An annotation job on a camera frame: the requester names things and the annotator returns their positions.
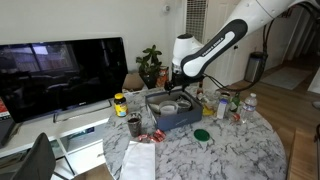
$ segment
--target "yellow jar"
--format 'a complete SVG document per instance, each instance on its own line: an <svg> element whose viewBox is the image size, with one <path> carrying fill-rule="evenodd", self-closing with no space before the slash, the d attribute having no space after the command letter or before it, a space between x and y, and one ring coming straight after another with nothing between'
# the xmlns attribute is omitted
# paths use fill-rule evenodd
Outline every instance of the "yellow jar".
<svg viewBox="0 0 320 180"><path fill-rule="evenodd" d="M114 109L119 117L125 117L128 114L127 100L122 93L114 95Z"/></svg>

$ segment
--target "potted plant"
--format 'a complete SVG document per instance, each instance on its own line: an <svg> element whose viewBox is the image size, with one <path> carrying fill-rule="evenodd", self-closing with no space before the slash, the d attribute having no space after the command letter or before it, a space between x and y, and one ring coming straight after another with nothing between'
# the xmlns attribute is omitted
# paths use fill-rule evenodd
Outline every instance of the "potted plant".
<svg viewBox="0 0 320 180"><path fill-rule="evenodd" d="M161 51L156 49L156 45L142 51L146 55L137 57L136 63L140 64L139 74L148 89L154 88L159 75L160 66L162 64L158 59L158 55L162 55Z"/></svg>

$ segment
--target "yellow bottle cap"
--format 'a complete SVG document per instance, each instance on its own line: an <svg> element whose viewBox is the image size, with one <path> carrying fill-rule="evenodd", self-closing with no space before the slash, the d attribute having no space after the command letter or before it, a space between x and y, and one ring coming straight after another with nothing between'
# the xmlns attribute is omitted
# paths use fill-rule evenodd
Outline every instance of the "yellow bottle cap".
<svg viewBox="0 0 320 180"><path fill-rule="evenodd" d="M116 95L114 95L114 98L122 99L123 98L123 94L122 93L117 93Z"/></svg>

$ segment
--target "black chair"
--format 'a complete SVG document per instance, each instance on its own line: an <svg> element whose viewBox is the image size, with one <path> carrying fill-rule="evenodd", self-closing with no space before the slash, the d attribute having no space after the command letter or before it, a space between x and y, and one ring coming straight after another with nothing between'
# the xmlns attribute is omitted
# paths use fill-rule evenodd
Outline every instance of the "black chair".
<svg viewBox="0 0 320 180"><path fill-rule="evenodd" d="M1 180L50 180L54 174L59 178L66 180L67 178L54 172L56 159L54 157L51 144L45 133L41 133L28 152L21 167L12 173L0 174Z"/></svg>

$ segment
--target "cardboard box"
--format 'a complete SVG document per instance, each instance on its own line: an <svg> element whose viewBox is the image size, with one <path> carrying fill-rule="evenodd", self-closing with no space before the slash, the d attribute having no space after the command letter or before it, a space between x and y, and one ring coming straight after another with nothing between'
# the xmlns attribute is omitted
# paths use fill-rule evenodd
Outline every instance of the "cardboard box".
<svg viewBox="0 0 320 180"><path fill-rule="evenodd" d="M139 73L131 73L127 74L123 85L122 85L122 92L133 92L133 91L140 91L144 88L145 84L142 81Z"/></svg>
<svg viewBox="0 0 320 180"><path fill-rule="evenodd" d="M150 104L159 105L165 100L177 100L179 96L184 97L184 99L191 102L191 110L175 115L160 116L160 114L155 113L151 110ZM155 94L150 94L146 96L146 104L149 115L152 117L156 128L167 131L177 127L184 126L186 124L191 124L202 119L202 105L201 103L192 97L188 92L182 92L181 89L171 91L170 95L167 92L160 92Z"/></svg>

